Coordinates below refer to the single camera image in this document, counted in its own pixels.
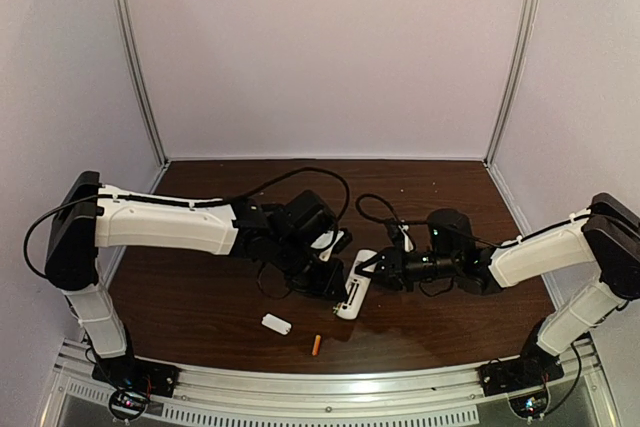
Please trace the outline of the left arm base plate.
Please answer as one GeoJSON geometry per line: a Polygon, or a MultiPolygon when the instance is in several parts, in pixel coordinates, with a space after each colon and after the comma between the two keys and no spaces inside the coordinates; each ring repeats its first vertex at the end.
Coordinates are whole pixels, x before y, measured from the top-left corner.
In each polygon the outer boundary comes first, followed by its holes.
{"type": "Polygon", "coordinates": [[[171,364],[137,357],[96,358],[92,378],[114,388],[171,398],[180,369],[171,364]]]}

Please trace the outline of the white remote control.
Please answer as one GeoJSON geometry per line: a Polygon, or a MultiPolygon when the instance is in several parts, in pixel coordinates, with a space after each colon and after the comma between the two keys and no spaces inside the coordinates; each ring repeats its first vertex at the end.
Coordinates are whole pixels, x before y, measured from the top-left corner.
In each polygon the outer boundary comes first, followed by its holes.
{"type": "Polygon", "coordinates": [[[355,273],[355,262],[356,257],[345,284],[347,299],[340,302],[343,304],[343,310],[335,315],[343,320],[355,320],[358,317],[370,286],[369,279],[355,273]]]}

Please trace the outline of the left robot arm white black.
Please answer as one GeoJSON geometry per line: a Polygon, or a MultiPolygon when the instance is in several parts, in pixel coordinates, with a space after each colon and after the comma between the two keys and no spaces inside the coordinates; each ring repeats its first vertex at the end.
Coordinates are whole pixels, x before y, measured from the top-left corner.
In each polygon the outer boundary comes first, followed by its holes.
{"type": "Polygon", "coordinates": [[[253,196],[203,200],[140,194],[85,171],[62,204],[37,219],[51,225],[44,267],[33,272],[66,297],[108,381],[129,387],[141,373],[130,334],[98,272],[102,248],[154,247],[248,259],[278,269],[292,292],[346,299],[344,265],[335,256],[350,241],[339,226],[343,214],[311,190],[286,204],[260,204],[253,196]]]}

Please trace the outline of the white battery cover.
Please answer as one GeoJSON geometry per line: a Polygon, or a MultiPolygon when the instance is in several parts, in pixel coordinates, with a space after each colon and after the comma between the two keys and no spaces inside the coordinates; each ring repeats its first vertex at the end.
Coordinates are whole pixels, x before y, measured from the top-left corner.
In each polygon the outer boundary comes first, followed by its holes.
{"type": "Polygon", "coordinates": [[[280,335],[286,336],[291,332],[292,324],[271,313],[267,313],[261,319],[261,325],[280,335]]]}

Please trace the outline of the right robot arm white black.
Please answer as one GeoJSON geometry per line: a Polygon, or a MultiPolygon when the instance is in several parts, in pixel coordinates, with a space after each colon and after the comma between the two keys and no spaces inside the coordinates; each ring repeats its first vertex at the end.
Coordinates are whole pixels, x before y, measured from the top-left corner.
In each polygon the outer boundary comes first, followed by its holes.
{"type": "Polygon", "coordinates": [[[451,208],[431,212],[423,225],[430,249],[410,243],[411,220],[381,220],[392,246],[354,269],[355,274],[394,291],[449,280],[474,295],[493,295],[525,280],[579,264],[598,271],[574,296],[530,332],[519,356],[500,365],[506,378],[552,377],[559,356],[611,312],[639,297],[639,217],[608,193],[568,219],[502,243],[472,233],[470,219],[451,208]]]}

